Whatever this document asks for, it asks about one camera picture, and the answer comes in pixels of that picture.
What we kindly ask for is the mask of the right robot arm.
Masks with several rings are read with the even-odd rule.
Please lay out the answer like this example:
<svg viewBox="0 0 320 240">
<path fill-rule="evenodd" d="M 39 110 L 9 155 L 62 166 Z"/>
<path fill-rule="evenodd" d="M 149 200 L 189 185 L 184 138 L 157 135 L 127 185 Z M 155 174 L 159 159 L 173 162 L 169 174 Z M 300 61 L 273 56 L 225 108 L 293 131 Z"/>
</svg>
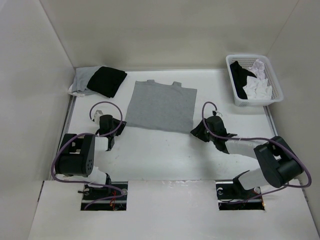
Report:
<svg viewBox="0 0 320 240">
<path fill-rule="evenodd" d="M 280 191 L 291 187 L 292 179 L 308 172 L 282 137 L 241 138 L 228 133 L 222 118 L 217 115 L 203 118 L 190 133 L 205 143 L 212 142 L 220 152 L 257 160 L 257 169 L 247 170 L 232 179 L 225 195 L 227 199 L 242 202 L 257 199 L 261 194 L 255 189 L 270 185 Z"/>
</svg>

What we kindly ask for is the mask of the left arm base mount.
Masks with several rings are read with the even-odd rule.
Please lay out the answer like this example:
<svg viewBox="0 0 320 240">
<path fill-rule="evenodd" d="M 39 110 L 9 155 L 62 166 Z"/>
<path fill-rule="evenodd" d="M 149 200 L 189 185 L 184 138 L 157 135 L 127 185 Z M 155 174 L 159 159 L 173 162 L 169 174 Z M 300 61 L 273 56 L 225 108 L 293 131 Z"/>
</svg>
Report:
<svg viewBox="0 0 320 240">
<path fill-rule="evenodd" d="M 116 189 L 106 187 L 93 187 L 85 185 L 81 194 L 81 211 L 126 211 L 127 210 L 127 190 L 128 182 L 112 182 L 112 186 L 117 187 L 125 192 L 125 195 L 119 196 L 121 192 Z"/>
</svg>

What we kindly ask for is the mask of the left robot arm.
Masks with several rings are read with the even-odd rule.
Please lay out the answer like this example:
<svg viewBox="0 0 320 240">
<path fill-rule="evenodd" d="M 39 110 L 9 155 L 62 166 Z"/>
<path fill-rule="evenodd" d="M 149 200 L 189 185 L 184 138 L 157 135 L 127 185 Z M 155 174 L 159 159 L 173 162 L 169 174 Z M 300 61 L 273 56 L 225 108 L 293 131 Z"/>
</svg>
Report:
<svg viewBox="0 0 320 240">
<path fill-rule="evenodd" d="M 127 122 L 109 114 L 98 115 L 93 120 L 99 125 L 96 133 L 66 133 L 52 166 L 54 180 L 61 183 L 84 183 L 95 188 L 100 199 L 112 195 L 110 176 L 95 166 L 97 152 L 111 151 L 115 137 L 121 135 Z"/>
</svg>

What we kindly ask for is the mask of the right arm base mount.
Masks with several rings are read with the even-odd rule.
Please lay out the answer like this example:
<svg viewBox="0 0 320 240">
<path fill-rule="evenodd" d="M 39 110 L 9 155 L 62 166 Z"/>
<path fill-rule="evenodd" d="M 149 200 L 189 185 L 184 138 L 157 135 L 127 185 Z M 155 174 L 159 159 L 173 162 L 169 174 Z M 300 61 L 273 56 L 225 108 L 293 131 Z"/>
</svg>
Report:
<svg viewBox="0 0 320 240">
<path fill-rule="evenodd" d="M 217 181 L 215 186 L 220 211 L 265 210 L 264 201 L 261 196 L 249 200 L 261 194 L 260 187 L 247 190 L 232 180 Z"/>
</svg>

